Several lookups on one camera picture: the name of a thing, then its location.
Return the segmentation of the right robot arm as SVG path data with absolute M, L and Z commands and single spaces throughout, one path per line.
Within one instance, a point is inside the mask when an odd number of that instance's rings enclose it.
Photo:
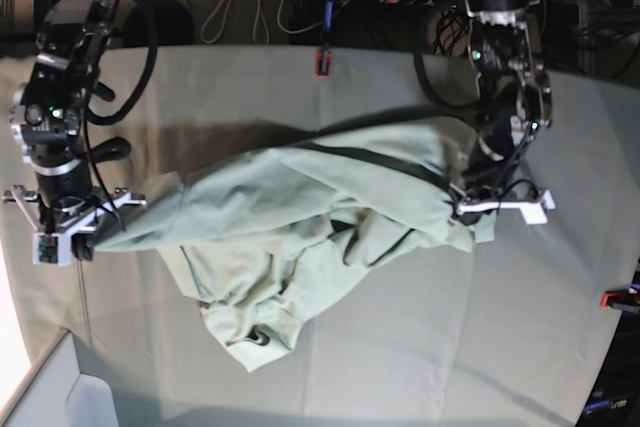
M 123 207 L 143 206 L 144 196 L 127 188 L 109 191 L 98 166 L 127 158 L 131 146 L 113 137 L 92 146 L 89 127 L 121 122 L 140 100 L 156 64 L 159 34 L 146 0 L 132 0 L 142 15 L 147 55 L 139 79 L 122 106 L 110 115 L 90 108 L 114 92 L 101 83 L 99 63 L 115 29 L 120 0 L 58 0 L 36 37 L 38 54 L 28 81 L 16 91 L 9 124 L 37 187 L 14 185 L 2 199 L 15 204 L 32 228 L 34 264 L 67 266 L 93 257 L 104 217 L 118 225 Z

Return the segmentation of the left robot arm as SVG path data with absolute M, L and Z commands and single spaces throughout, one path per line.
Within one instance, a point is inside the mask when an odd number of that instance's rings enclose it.
M 465 226 L 502 209 L 517 210 L 528 224 L 547 220 L 550 194 L 529 178 L 515 176 L 536 134 L 552 123 L 550 79 L 531 47 L 528 14 L 542 0 L 439 0 L 420 22 L 413 62 L 426 98 L 444 114 L 477 132 L 466 170 L 453 184 L 453 219 Z M 463 8 L 467 53 L 478 97 L 446 101 L 429 79 L 425 56 L 433 19 Z

